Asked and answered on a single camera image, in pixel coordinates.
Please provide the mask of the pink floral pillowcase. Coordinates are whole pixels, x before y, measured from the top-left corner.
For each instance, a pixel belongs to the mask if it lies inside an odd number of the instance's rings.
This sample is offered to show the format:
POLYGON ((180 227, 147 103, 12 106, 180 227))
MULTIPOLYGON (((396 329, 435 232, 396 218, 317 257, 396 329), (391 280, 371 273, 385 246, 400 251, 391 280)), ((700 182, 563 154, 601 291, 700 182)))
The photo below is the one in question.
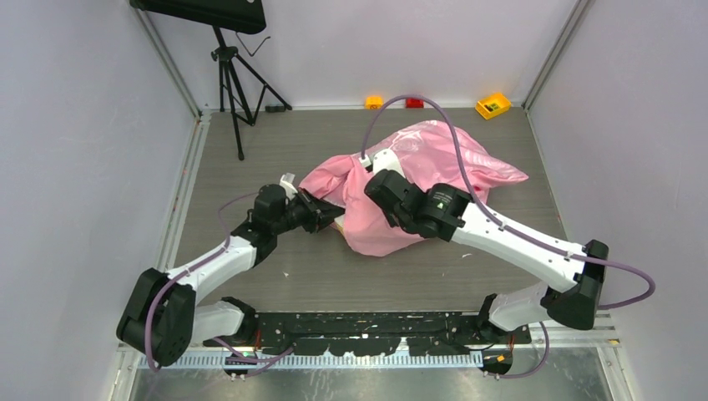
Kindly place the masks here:
MULTIPOLYGON (((392 151, 404 176, 422 190, 437 183, 465 190, 462 175, 466 174, 481 201, 487 201, 492 188, 528 179, 517 167, 491 156, 463 129, 456 132, 462 165, 457 162, 448 125, 440 120, 426 120, 400 129, 367 149, 367 155, 374 156, 384 149, 392 151)), ((383 257, 422 241, 420 236, 388 225, 382 210, 364 193, 372 177, 357 154, 336 155, 312 170, 300 187, 318 199, 344 208, 336 227, 357 253, 383 257)))

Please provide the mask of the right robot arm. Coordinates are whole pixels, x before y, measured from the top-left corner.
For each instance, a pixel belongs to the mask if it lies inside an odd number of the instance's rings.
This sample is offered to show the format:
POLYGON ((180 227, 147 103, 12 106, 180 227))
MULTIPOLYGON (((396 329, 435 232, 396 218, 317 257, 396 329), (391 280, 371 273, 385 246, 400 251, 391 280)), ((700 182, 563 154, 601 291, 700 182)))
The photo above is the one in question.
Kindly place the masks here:
POLYGON ((395 170, 376 173, 364 192, 391 227, 478 248, 539 279, 523 290, 484 298, 475 319, 484 341, 497 343, 522 326, 546 320, 576 330, 593 328, 609 255, 603 242, 580 245, 527 226, 506 226, 469 193, 442 183, 422 190, 395 170))

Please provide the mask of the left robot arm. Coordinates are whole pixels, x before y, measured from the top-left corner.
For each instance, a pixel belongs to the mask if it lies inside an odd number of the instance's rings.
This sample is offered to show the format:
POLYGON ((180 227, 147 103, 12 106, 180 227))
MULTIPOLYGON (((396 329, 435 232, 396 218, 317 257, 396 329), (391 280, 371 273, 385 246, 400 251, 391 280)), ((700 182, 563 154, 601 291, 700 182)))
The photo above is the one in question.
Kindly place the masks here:
POLYGON ((151 369, 168 367, 193 343, 227 337, 237 346, 256 333, 255 310, 226 297, 211 305, 202 300, 219 286, 262 263, 279 235, 298 228, 317 233, 344 209, 289 185, 264 185, 236 228, 212 251, 182 266, 143 271, 116 328, 121 342, 140 351, 151 369))

